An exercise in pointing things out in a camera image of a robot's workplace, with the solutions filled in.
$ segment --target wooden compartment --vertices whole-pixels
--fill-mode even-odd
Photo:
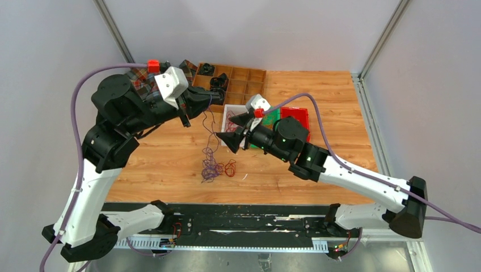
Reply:
[[[210,80],[225,73],[229,82],[224,100],[225,104],[245,105],[249,99],[256,94],[264,96],[265,70],[249,69],[229,65],[211,64],[214,66],[214,75],[205,76],[197,74],[192,82],[193,86],[210,89]],[[210,109],[214,112],[223,112],[224,105],[211,105]]]

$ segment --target gray wall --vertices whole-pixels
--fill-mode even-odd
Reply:
[[[412,1],[366,81],[394,175],[481,225],[481,2]],[[429,209],[429,215],[437,215]],[[481,235],[426,222],[434,271],[479,271]]]
[[[399,0],[107,0],[134,59],[359,71]]]
[[[3,1],[0,8],[0,264],[38,271],[41,229],[65,206],[77,172],[70,97],[90,70],[124,62],[92,1]],[[92,126],[90,80],[77,104],[81,134]],[[60,247],[47,271],[66,271]]]

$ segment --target checkered fabric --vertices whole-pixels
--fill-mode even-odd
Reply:
[[[189,85],[191,85],[197,71],[197,66],[195,66],[192,62],[184,60],[179,65],[179,68],[184,71],[185,77],[187,78]],[[143,91],[146,91],[148,94],[156,94],[159,91],[159,88],[155,84],[154,79],[154,76],[158,74],[160,73],[147,73],[147,68],[133,68],[127,73],[125,73],[125,75],[129,77],[130,81],[132,82],[137,91],[145,87],[145,90]]]

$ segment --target table surface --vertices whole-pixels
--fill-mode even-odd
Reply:
[[[342,158],[376,171],[374,155],[362,119],[356,90],[349,72],[269,71],[265,81],[266,98],[271,105],[301,93],[310,93],[319,105],[327,138]],[[306,97],[289,106],[307,108],[311,143],[326,147],[317,124],[314,107]],[[288,171],[289,164],[262,150],[232,153],[220,146],[214,157],[218,163],[237,161],[234,177],[226,175],[202,183],[202,149],[209,132],[202,126],[203,115],[184,128],[180,120],[162,125],[145,139],[130,156],[107,201],[244,204],[363,204],[372,200],[347,189],[305,181]],[[214,113],[215,131],[220,131],[222,114]],[[212,116],[205,120],[210,125]],[[215,148],[216,140],[210,145]]]

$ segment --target red tray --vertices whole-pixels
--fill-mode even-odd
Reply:
[[[292,108],[292,107],[281,107],[281,118],[284,117],[294,117],[297,121],[299,121],[303,127],[307,130],[309,129],[309,114],[307,113],[307,109],[303,108]],[[311,134],[307,136],[307,141],[311,139]]]

